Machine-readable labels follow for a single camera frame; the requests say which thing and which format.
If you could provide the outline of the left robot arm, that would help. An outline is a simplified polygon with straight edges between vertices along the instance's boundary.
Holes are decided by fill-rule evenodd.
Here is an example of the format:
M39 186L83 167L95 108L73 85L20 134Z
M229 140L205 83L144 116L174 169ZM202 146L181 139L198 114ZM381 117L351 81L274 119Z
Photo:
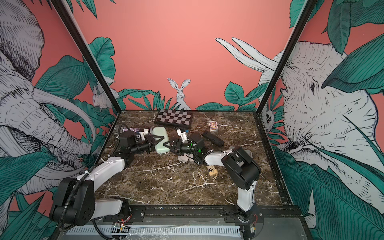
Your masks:
M84 226L91 220L105 216L130 217L121 199L96 200L96 190L114 175L128 168L135 155L155 151L156 145L166 139L166 131L140 134L126 130L118 134L118 141L111 156L100 165L85 171L78 177L63 179L50 211L50 220L58 223L59 231L66 232L76 226Z

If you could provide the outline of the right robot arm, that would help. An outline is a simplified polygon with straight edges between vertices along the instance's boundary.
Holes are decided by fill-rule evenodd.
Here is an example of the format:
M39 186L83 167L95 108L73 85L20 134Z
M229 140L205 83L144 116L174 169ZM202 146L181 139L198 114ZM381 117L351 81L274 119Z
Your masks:
M238 187L238 219L242 223L256 221L255 191L261 168L242 147L236 146L226 151L210 150L198 133L192 133L185 141L172 139L163 143L163 146L177 156L191 155L197 165L224 167Z

